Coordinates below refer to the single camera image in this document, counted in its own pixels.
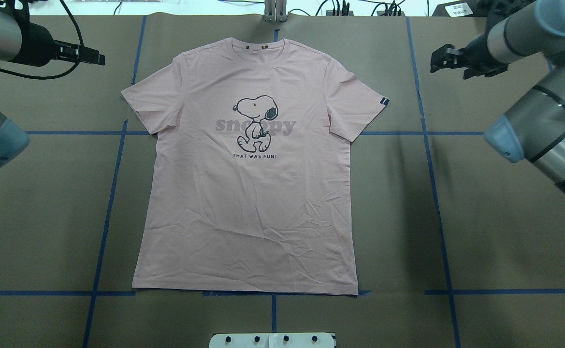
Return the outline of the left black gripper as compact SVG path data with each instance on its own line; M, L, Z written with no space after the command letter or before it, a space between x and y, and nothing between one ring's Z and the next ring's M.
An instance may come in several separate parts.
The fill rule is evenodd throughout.
M53 59L67 62L85 62L105 66L106 56L94 53L91 49L82 44L74 44L62 41L54 41Z

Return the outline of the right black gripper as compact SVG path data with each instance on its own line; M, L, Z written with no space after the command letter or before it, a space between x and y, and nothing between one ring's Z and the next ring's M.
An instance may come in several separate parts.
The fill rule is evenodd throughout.
M489 51L486 38L475 38L468 46L457 49L445 44L431 54L430 73L441 69L466 68L463 79L493 77L507 71L507 64L497 61Z

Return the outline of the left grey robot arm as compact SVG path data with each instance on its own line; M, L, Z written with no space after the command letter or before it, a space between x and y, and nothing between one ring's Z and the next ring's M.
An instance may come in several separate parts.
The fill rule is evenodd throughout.
M0 0L0 61L14 64L42 67L50 61L67 61L72 67L67 71L50 76L34 76L0 68L0 73L12 76L48 81L72 73L81 63L103 66L105 56L96 49L85 46L81 30L67 4L61 6L72 21L78 43L55 40L43 26L30 21L28 0L17 8L15 0ZM12 119L0 112L0 168L19 156L30 143L29 135Z

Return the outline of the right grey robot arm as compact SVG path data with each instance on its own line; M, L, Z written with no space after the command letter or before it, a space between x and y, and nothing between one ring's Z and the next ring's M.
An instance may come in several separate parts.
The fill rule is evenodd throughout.
M488 130L485 140L512 163L527 160L565 194L565 0L480 0L485 31L466 47L446 44L431 55L431 72L464 69L464 79L493 77L536 53L552 71Z

